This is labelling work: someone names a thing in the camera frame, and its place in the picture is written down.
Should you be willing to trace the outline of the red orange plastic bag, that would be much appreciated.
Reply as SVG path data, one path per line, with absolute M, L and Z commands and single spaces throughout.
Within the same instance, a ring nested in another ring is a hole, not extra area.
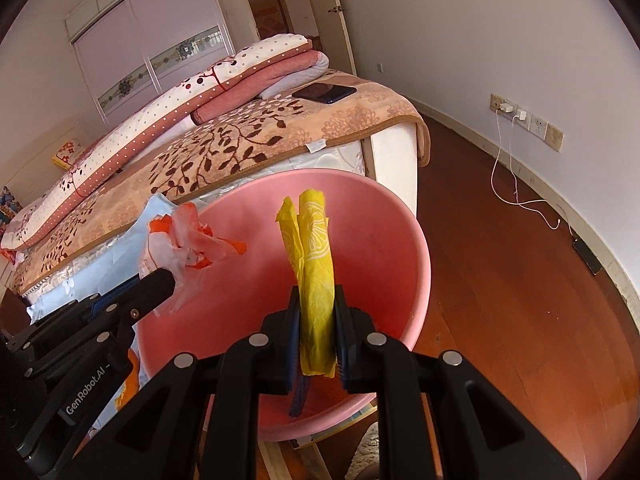
M 172 214 L 156 216 L 148 224 L 148 234 L 139 260 L 139 276 L 157 269 L 168 270 L 175 280 L 174 293 L 155 309 L 168 316 L 190 304 L 205 292 L 205 285 L 221 263 L 246 253 L 239 240 L 216 236 L 201 222 L 198 208 L 182 204 Z

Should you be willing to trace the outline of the orange peel piece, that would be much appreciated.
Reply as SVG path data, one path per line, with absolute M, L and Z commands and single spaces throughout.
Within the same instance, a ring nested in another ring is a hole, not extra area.
M 128 360 L 132 365 L 132 370 L 125 379 L 122 391 L 114 401 L 116 411 L 118 412 L 138 393 L 140 389 L 140 361 L 137 353 L 132 349 L 128 350 Z

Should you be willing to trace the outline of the light blue cloth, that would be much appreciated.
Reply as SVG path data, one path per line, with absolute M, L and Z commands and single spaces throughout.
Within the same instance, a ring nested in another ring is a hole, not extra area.
M 149 222 L 155 217 L 171 214 L 176 208 L 165 196 L 153 195 L 131 228 L 95 254 L 75 259 L 72 270 L 63 272 L 62 281 L 41 294 L 27 308 L 32 323 L 72 300 L 83 300 L 93 294 L 104 295 L 137 275 Z

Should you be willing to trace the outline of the pink plastic bucket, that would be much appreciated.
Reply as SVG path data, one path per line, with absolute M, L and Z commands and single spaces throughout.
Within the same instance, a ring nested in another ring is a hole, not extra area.
M 333 301 L 367 312 L 374 327 L 413 347 L 431 288 L 431 263 L 416 214 L 375 180 L 331 169 L 292 170 L 244 184 L 198 208 L 154 218 L 140 269 L 163 266 L 174 294 L 137 327 L 142 365 L 156 374 L 189 352 L 225 352 L 302 292 L 293 346 L 310 389 L 299 415 L 290 396 L 263 396 L 259 434 L 300 439 L 344 422 L 371 401 L 337 378 Z

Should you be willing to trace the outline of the colourful pillow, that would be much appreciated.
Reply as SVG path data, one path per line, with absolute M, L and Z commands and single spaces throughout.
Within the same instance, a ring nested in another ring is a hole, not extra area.
M 11 220 L 23 209 L 11 191 L 4 186 L 0 192 L 0 231 L 4 232 Z

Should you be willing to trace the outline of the cream wooden headboard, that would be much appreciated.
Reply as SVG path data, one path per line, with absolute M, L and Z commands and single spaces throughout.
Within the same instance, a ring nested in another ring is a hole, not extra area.
M 65 118 L 37 134 L 4 134 L 1 137 L 1 186 L 6 186 L 23 207 L 43 196 L 63 174 L 52 157 L 72 139 L 85 148 L 93 141 L 79 116 Z

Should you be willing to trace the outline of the yellow red pillow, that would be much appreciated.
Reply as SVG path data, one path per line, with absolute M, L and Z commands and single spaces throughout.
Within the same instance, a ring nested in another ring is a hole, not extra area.
M 75 138 L 71 138 L 62 144 L 62 146 L 52 156 L 51 160 L 63 170 L 69 170 L 75 162 L 80 159 L 82 153 L 86 150 L 84 144 Z

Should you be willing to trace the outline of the white quilted mattress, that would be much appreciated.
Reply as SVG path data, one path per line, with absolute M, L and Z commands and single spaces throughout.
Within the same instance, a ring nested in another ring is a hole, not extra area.
M 337 169 L 360 174 L 360 176 L 368 174 L 398 195 L 412 211 L 416 211 L 416 194 L 418 194 L 416 125 L 413 122 L 393 125 L 361 141 L 290 157 L 254 174 L 239 177 L 228 184 L 218 186 L 213 191 L 200 193 L 191 202 L 202 209 L 250 181 L 278 172 L 303 169 Z M 99 244 L 97 248 L 84 255 L 95 254 L 101 248 L 105 248 L 111 240 Z M 62 281 L 63 272 L 72 270 L 72 262 L 26 289 L 21 296 L 31 306 L 41 294 L 48 292 Z

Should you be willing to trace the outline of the brown leaf-pattern blanket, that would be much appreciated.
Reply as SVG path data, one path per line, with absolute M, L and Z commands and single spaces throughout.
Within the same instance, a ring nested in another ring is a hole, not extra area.
M 285 93 L 254 100 L 185 133 L 124 169 L 104 171 L 88 188 L 73 188 L 72 208 L 40 242 L 25 249 L 12 290 L 23 295 L 93 247 L 124 232 L 156 193 L 181 204 L 239 178 L 306 153 L 316 141 L 330 148 L 398 124 L 416 127 L 416 160 L 430 161 L 431 139 L 409 100 L 378 82 L 338 70 L 322 84 L 355 88 L 333 104 Z

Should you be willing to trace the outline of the black smartphone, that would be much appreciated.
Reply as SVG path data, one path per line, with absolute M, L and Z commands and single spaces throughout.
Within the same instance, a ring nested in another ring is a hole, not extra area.
M 293 92 L 292 97 L 320 104 L 333 104 L 356 92 L 357 89 L 354 87 L 341 86 L 340 84 L 318 84 L 316 82 Z

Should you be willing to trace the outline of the pink folded blanket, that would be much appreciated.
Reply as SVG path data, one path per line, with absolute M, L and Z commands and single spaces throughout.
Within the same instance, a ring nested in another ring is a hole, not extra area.
M 309 50 L 292 56 L 251 74 L 230 90 L 194 110 L 183 122 L 187 126 L 199 126 L 256 98 L 270 99 L 277 94 L 310 84 L 328 68 L 329 58 L 323 52 Z

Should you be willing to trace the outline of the white sliding wardrobe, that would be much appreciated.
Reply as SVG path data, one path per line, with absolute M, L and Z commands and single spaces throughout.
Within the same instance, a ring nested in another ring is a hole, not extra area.
M 234 52 L 218 0 L 84 0 L 65 25 L 109 129 Z

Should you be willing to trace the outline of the cream room door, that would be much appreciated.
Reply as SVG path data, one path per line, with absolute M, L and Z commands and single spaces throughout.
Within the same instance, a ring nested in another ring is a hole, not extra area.
M 326 25 L 326 54 L 336 70 L 356 75 L 356 63 L 346 24 L 345 9 L 341 0 L 324 0 L 324 24 Z

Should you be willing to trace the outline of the wall socket strip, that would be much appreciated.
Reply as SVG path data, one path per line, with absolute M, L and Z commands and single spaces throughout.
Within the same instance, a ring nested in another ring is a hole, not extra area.
M 553 151 L 562 151 L 564 132 L 551 122 L 495 93 L 490 95 L 489 109 L 544 141 Z

